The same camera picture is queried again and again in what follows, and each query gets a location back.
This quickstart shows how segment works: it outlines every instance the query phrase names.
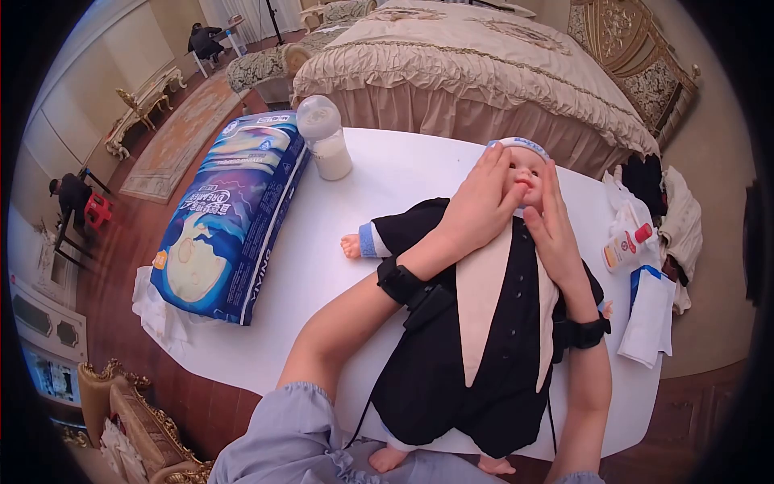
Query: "plastic bag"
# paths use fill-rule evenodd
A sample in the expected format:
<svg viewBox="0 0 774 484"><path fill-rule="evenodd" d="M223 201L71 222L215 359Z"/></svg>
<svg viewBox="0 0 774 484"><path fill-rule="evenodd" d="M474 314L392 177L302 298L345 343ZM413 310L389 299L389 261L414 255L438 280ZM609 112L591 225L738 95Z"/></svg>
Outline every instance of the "plastic bag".
<svg viewBox="0 0 774 484"><path fill-rule="evenodd" d="M650 210L645 202L635 197L634 194L620 181L617 181L609 173L602 177L604 189L608 194L608 201L615 210L615 220L610 225L609 236L620 233L623 230L636 230L643 224L648 224L653 230L645 243L642 244L642 251L639 254L639 264L660 267L659 264L659 229L653 227L650 218Z"/></svg>

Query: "patterned rug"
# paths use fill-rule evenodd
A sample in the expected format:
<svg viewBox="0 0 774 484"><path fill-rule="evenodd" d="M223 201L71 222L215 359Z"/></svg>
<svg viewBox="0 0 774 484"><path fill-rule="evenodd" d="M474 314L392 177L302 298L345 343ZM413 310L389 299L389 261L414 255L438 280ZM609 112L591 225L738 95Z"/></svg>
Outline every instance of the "patterned rug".
<svg viewBox="0 0 774 484"><path fill-rule="evenodd" d="M183 101L142 151L120 193L165 204L199 150L239 96L226 82L225 69L207 79Z"/></svg>

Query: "ornate headboard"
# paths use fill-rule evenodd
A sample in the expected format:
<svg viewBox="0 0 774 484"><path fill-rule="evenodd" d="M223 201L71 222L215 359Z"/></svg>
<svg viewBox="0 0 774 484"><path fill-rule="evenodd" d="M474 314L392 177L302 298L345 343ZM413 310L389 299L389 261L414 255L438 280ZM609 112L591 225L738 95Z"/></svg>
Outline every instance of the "ornate headboard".
<svg viewBox="0 0 774 484"><path fill-rule="evenodd" d="M663 149L698 89L640 0L570 0L572 36L630 100Z"/></svg>

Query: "baby bottle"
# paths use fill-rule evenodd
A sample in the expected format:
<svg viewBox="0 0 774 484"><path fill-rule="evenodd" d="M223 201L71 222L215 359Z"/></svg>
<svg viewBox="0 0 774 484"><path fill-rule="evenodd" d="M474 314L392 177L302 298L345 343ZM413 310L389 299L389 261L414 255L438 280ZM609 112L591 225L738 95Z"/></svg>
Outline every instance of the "baby bottle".
<svg viewBox="0 0 774 484"><path fill-rule="evenodd" d="M338 180L352 169L344 142L341 115L325 96L309 96L296 110L298 131L314 155L317 171L325 180Z"/></svg>

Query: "blue packaging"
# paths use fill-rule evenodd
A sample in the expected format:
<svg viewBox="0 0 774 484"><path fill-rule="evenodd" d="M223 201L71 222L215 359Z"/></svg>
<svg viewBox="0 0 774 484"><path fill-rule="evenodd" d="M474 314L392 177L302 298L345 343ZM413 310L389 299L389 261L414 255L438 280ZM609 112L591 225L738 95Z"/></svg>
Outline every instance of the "blue packaging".
<svg viewBox="0 0 774 484"><path fill-rule="evenodd" d="M161 297L184 311L250 325L310 157L293 111L228 123L162 237L150 278Z"/></svg>
<svg viewBox="0 0 774 484"><path fill-rule="evenodd" d="M631 283L632 283L632 298L629 300L629 316L632 315L632 308L634 307L634 298L637 297L637 289L639 289L639 274L646 270L649 273L651 273L656 279L661 279L662 277L666 277L665 273L662 273L660 270L656 269L653 266L640 266L637 269L634 269L632 271L631 275Z"/></svg>

